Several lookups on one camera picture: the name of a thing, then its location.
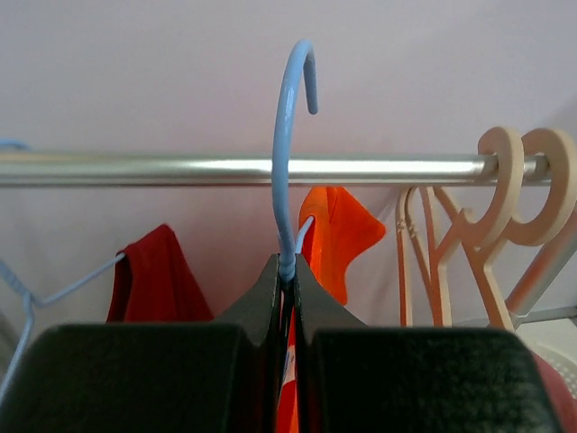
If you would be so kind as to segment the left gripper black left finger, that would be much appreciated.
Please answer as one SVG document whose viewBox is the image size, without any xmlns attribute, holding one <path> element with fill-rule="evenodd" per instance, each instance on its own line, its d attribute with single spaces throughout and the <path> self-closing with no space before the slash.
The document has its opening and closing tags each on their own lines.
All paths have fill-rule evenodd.
<svg viewBox="0 0 577 433">
<path fill-rule="evenodd" d="M 4 432 L 271 432 L 282 371 L 276 256 L 205 323 L 62 325 L 25 352 Z"/>
</svg>

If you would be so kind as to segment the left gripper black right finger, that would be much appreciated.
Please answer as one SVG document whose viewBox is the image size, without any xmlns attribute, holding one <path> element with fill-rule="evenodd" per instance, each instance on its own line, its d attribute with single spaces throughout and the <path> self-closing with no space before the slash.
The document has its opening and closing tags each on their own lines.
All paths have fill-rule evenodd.
<svg viewBox="0 0 577 433">
<path fill-rule="evenodd" d="M 473 327 L 371 327 L 297 260 L 299 426 L 304 432 L 559 432 L 529 350 Z"/>
</svg>

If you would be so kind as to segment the orange t shirt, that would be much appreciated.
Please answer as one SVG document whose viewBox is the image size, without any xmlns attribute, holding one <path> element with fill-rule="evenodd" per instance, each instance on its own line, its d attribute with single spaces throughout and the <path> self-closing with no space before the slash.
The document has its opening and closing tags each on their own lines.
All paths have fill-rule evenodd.
<svg viewBox="0 0 577 433">
<path fill-rule="evenodd" d="M 314 187 L 299 213 L 306 231 L 300 254 L 297 305 L 288 334 L 287 368 L 280 389 L 276 430 L 319 432 L 323 421 L 325 365 L 316 335 L 324 328 L 360 325 L 346 313 L 346 272 L 387 229 L 343 187 Z"/>
</svg>

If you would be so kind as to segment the pink t shirt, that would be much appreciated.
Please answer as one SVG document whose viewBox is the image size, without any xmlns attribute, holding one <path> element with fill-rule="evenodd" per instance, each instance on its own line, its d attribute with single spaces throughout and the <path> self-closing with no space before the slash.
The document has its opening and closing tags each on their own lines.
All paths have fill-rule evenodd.
<svg viewBox="0 0 577 433">
<path fill-rule="evenodd" d="M 576 431 L 576 400 L 563 377 L 541 356 L 533 353 L 550 401 L 565 432 Z"/>
</svg>

